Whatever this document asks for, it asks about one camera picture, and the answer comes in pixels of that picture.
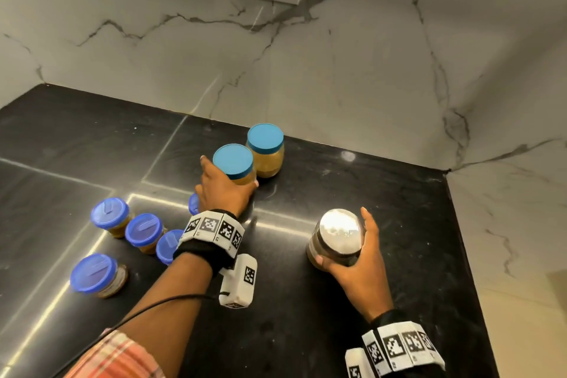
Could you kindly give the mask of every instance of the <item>jar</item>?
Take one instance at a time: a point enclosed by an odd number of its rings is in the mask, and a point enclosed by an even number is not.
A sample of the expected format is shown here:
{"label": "jar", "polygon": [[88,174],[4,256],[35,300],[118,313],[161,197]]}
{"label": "jar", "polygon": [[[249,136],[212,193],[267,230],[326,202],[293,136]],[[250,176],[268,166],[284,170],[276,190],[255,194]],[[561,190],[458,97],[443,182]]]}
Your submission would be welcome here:
{"label": "jar", "polygon": [[155,254],[155,246],[167,232],[154,214],[140,214],[126,226],[126,239],[144,254]]}
{"label": "jar", "polygon": [[254,168],[260,178],[277,174],[284,161],[284,134],[273,124],[262,123],[250,128],[246,146],[252,151]]}
{"label": "jar", "polygon": [[189,196],[189,213],[191,215],[197,215],[199,213],[199,195],[193,193]]}
{"label": "jar", "polygon": [[126,226],[134,218],[128,203],[120,198],[108,198],[98,203],[91,211],[91,221],[108,231],[115,238],[124,238]]}
{"label": "jar", "polygon": [[256,181],[253,162],[252,152],[240,144],[224,145],[213,156],[213,164],[237,185]]}
{"label": "jar", "polygon": [[324,270],[315,261],[317,255],[328,257],[343,266],[352,266],[358,260],[364,229],[351,211],[327,211],[319,220],[307,245],[307,257],[317,269]]}
{"label": "jar", "polygon": [[103,299],[115,295],[128,280],[128,269],[106,254],[91,254],[71,272],[71,287]]}
{"label": "jar", "polygon": [[155,252],[164,265],[169,266],[174,261],[174,253],[181,236],[183,236],[183,231],[175,229],[170,230],[159,239]]}

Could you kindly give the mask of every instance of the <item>wire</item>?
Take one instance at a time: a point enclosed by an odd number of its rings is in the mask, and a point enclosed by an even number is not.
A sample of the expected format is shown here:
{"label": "wire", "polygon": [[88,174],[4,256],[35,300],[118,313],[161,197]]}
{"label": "wire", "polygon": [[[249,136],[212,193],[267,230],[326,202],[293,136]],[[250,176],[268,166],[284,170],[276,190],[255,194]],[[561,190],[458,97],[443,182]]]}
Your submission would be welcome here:
{"label": "wire", "polygon": [[140,309],[138,312],[136,312],[135,314],[131,315],[128,318],[124,318],[122,321],[120,321],[117,325],[111,327],[110,329],[108,329],[106,332],[104,332],[102,335],[100,335],[98,338],[96,338],[93,342],[91,342],[89,345],[87,345],[85,348],[83,348],[81,350],[80,353],[78,353],[77,355],[75,355],[75,357],[73,357],[71,360],[69,360],[67,363],[65,363],[65,365],[63,365],[57,372],[55,372],[55,374],[51,375],[50,378],[56,378],[61,372],[63,372],[64,370],[66,370],[69,366],[71,366],[74,362],[76,362],[84,353],[86,353],[87,351],[89,351],[91,348],[93,348],[93,346],[95,346],[96,344],[98,344],[101,340],[103,340],[104,338],[106,338],[106,336],[108,336],[110,333],[114,332],[116,329],[118,329],[119,327],[123,326],[124,324],[126,324],[128,321],[132,320],[133,318],[139,316],[141,313],[147,311],[148,309],[152,309],[155,308],[157,306],[160,306],[161,304],[164,304],[166,302],[170,302],[172,300],[179,300],[179,299],[207,299],[207,300],[217,300],[216,297],[214,296],[210,296],[210,295],[197,295],[197,294],[192,294],[192,295],[179,295],[179,296],[172,296],[172,297],[168,297],[167,299],[161,299],[159,302],[156,303],[152,303],[151,305],[146,306],[143,309]]}

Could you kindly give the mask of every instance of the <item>kitchen counter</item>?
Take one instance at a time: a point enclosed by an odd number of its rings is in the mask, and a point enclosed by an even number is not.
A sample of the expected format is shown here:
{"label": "kitchen counter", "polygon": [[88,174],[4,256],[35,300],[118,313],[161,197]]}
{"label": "kitchen counter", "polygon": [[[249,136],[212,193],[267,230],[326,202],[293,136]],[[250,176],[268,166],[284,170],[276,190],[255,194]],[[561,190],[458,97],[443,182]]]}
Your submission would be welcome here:
{"label": "kitchen counter", "polygon": [[[89,222],[109,196],[183,228],[199,156],[244,143],[247,128],[51,85],[0,110],[0,363],[2,378],[51,374],[119,321],[164,271]],[[286,138],[280,174],[261,183],[240,247],[258,260],[251,306],[204,303],[181,376],[345,377],[345,350],[364,320],[305,247],[331,208],[365,206],[396,306],[419,320],[451,377],[496,377],[496,365],[444,173]],[[131,278],[101,300],[69,289],[90,252]],[[209,293],[219,292],[217,277]]]}

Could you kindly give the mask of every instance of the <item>jar with silver lid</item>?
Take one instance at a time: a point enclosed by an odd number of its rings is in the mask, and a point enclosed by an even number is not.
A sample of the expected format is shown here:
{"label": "jar with silver lid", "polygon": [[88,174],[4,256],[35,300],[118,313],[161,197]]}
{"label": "jar with silver lid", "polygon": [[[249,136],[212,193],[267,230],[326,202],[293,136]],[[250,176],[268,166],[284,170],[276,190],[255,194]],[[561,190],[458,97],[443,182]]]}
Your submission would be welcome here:
{"label": "jar with silver lid", "polygon": [[352,266],[364,243],[364,228],[351,211],[334,209],[319,220],[307,245],[307,257],[317,269],[323,270],[315,257],[322,255],[343,266]]}

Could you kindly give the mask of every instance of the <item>blue lid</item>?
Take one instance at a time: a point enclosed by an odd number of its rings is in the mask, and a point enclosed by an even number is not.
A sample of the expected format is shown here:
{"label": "blue lid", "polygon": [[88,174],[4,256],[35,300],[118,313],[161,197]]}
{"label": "blue lid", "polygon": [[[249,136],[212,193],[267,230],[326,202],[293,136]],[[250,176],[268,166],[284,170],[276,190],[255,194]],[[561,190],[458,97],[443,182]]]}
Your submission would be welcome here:
{"label": "blue lid", "polygon": [[228,144],[216,150],[213,164],[231,180],[244,178],[252,171],[252,152],[244,145]]}
{"label": "blue lid", "polygon": [[163,231],[162,221],[154,214],[140,214],[126,226],[126,239],[133,246],[153,244]]}
{"label": "blue lid", "polygon": [[199,195],[193,193],[189,197],[189,212],[191,215],[197,215],[199,213]]}
{"label": "blue lid", "polygon": [[284,144],[284,134],[278,126],[262,123],[248,131],[248,145],[259,154],[273,154]]}
{"label": "blue lid", "polygon": [[170,230],[159,239],[155,252],[164,265],[169,266],[174,260],[174,253],[181,236],[183,236],[183,231],[175,229]]}
{"label": "blue lid", "polygon": [[101,229],[112,229],[122,223],[128,213],[130,213],[128,203],[120,198],[108,198],[92,209],[91,221]]}
{"label": "blue lid", "polygon": [[71,272],[71,287],[82,293],[96,293],[110,284],[118,263],[106,254],[95,253],[82,259]]}

